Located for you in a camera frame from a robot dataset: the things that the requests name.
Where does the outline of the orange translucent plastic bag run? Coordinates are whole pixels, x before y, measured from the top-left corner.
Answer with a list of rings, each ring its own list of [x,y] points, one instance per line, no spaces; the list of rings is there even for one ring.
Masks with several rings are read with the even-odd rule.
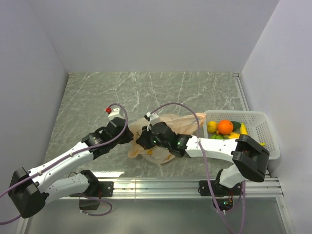
[[[176,134],[193,134],[197,129],[197,123],[193,115],[178,116],[175,114],[164,114],[159,118],[160,121],[165,122]],[[142,146],[136,143],[142,132],[142,127],[147,125],[148,121],[145,118],[140,118],[129,125],[129,130],[134,134],[134,139],[130,142],[131,148],[128,151],[128,158],[135,158],[138,155],[151,163],[161,165],[167,163],[175,158],[175,156],[167,149],[155,146],[149,150],[143,149]]]

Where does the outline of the yellow pear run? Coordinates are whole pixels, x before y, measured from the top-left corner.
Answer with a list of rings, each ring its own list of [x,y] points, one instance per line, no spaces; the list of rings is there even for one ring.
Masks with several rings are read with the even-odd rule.
[[[207,122],[207,131],[208,133],[215,133],[217,131],[218,123],[216,121]]]

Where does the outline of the bright green apple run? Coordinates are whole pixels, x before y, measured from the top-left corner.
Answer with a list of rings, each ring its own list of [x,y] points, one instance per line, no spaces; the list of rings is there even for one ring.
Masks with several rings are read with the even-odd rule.
[[[221,139],[223,140],[224,139],[224,136],[222,135],[219,135],[219,134],[214,134],[210,137],[210,139]]]

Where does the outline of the orange fruit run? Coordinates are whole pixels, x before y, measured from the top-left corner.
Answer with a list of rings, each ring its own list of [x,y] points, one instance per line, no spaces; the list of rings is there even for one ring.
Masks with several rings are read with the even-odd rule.
[[[217,130],[222,135],[227,135],[231,133],[234,129],[234,126],[230,120],[224,119],[218,123]]]

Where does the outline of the yellow mango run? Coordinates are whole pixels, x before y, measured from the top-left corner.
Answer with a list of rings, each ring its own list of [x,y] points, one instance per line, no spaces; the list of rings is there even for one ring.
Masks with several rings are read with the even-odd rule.
[[[235,132],[231,132],[231,133],[229,133],[229,134],[227,134],[227,135],[223,135],[223,137],[224,137],[225,139],[237,139],[237,138],[240,137],[240,134],[235,133]]]

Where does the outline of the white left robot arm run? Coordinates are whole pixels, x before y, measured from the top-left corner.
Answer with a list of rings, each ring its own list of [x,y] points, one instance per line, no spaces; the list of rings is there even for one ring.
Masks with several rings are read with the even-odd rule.
[[[82,194],[99,196],[99,180],[90,170],[72,178],[62,178],[78,166],[109,153],[118,144],[129,143],[133,134],[126,118],[114,117],[104,127],[87,134],[67,152],[41,166],[17,169],[12,176],[8,195],[22,218],[37,214],[46,204],[61,197]]]

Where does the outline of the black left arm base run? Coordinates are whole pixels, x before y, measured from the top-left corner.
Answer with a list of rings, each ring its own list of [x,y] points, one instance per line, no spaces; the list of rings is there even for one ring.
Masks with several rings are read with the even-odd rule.
[[[98,185],[90,185],[83,193],[76,193],[70,197],[79,198],[78,206],[81,213],[88,216],[104,216],[109,214],[113,206],[111,202],[105,200],[106,197],[112,197],[114,182],[100,181]]]

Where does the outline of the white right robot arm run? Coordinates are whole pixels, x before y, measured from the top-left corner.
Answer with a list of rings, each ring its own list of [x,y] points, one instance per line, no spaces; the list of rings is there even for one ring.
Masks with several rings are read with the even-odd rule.
[[[176,134],[164,122],[144,126],[136,143],[145,150],[155,146],[167,149],[176,157],[208,157],[232,163],[217,176],[214,188],[227,194],[236,184],[250,180],[263,182],[269,162],[269,151],[248,135],[237,139],[209,139]]]

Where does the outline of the dark green avocado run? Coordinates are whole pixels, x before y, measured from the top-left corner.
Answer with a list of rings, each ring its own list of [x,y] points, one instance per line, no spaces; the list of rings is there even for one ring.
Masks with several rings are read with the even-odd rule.
[[[240,129],[241,127],[241,123],[237,122],[237,121],[231,121],[232,125],[233,125],[233,131],[236,131],[238,129]]]

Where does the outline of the yellow banana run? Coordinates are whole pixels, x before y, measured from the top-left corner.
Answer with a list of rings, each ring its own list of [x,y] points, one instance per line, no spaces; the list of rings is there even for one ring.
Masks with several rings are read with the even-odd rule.
[[[247,128],[243,122],[240,125],[239,131],[241,135],[248,135]]]

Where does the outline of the white perforated plastic basket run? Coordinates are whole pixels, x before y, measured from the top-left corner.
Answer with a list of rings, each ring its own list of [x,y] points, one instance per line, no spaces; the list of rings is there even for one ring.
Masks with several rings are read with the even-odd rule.
[[[247,133],[258,143],[264,143],[265,148],[270,153],[270,160],[275,160],[280,157],[279,144],[267,115],[257,111],[230,111],[230,110],[208,110],[205,111],[206,117],[203,124],[203,133],[205,138],[209,138],[212,134],[207,131],[207,123],[209,121],[220,122],[228,119],[244,123]]]

